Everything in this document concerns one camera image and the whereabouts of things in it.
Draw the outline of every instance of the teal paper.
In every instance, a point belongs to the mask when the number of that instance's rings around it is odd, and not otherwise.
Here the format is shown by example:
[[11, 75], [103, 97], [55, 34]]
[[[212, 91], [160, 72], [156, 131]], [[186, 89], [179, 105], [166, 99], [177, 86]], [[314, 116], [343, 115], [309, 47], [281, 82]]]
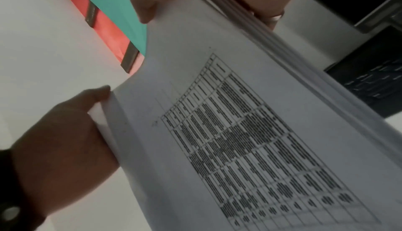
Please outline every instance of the teal paper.
[[141, 54], [147, 47], [147, 26], [138, 21], [130, 0], [91, 0], [131, 40]]

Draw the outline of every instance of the printed page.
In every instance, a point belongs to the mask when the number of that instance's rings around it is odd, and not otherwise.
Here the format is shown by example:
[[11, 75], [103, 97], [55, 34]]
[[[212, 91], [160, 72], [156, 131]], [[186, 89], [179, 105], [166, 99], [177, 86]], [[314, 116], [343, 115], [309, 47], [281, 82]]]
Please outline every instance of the printed page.
[[201, 0], [103, 111], [154, 231], [402, 228], [400, 168]]

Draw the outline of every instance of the person's left hand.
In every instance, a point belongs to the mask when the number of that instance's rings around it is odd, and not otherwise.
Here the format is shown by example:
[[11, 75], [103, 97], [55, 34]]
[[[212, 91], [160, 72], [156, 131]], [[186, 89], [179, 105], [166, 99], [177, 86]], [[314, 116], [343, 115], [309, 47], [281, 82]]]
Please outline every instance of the person's left hand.
[[12, 146], [21, 186], [43, 217], [88, 194], [119, 167], [87, 114], [109, 95], [104, 86], [56, 105]]

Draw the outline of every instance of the paper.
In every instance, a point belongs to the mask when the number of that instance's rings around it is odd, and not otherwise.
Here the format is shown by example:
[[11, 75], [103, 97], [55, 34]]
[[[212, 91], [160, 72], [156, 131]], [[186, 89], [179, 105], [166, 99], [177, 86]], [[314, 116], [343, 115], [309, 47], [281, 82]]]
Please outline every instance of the paper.
[[400, 168], [201, 0], [159, 9], [103, 111], [154, 231], [402, 227]]

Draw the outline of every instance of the black wristband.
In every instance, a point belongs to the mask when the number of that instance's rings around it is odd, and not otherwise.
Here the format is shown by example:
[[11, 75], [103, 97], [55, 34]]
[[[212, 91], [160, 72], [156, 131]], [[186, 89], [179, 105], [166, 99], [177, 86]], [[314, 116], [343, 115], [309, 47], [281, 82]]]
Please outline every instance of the black wristband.
[[35, 213], [19, 183], [11, 151], [0, 151], [0, 231], [32, 231], [45, 217]]

